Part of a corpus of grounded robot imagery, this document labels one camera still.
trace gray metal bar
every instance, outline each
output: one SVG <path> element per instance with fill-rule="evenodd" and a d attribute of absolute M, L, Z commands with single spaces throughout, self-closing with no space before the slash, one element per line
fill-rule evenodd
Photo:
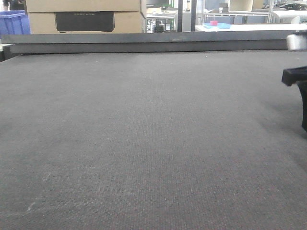
<path fill-rule="evenodd" d="M 195 22 L 196 22 L 196 10 L 197 10 L 197 0 L 192 0 L 192 9 L 191 9 L 191 31 L 195 31 Z"/>
<path fill-rule="evenodd" d="M 177 32 L 182 32 L 183 0 L 178 0 L 178 25 Z"/>
<path fill-rule="evenodd" d="M 156 34 L 36 34 L 3 35 L 3 44 L 109 44 L 109 43 L 161 43 L 237 40 L 280 40 L 295 30 L 280 31 L 228 31 Z"/>
<path fill-rule="evenodd" d="M 126 52 L 193 52 L 230 50 L 280 50 L 287 49 L 286 40 L 173 42 L 132 44 L 17 44 L 12 53 L 126 53 Z"/>

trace gray felt surface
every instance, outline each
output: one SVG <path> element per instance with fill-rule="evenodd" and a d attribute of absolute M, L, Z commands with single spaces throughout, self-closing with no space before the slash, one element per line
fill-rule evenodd
<path fill-rule="evenodd" d="M 0 229 L 305 230 L 306 52 L 0 63 Z"/>

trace cardboard box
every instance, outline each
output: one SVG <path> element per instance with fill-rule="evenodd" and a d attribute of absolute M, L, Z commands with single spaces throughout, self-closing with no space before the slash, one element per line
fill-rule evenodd
<path fill-rule="evenodd" d="M 31 34 L 146 32 L 146 0 L 26 0 L 26 5 Z"/>
<path fill-rule="evenodd" d="M 251 12 L 254 0 L 229 0 L 229 12 Z"/>
<path fill-rule="evenodd" d="M 55 13 L 29 13 L 31 34 L 60 34 L 55 22 Z M 146 19 L 140 12 L 115 12 L 114 30 L 103 31 L 69 31 L 69 34 L 138 34 L 146 32 Z"/>
<path fill-rule="evenodd" d="M 28 12 L 141 12 L 146 17 L 146 0 L 26 0 Z"/>

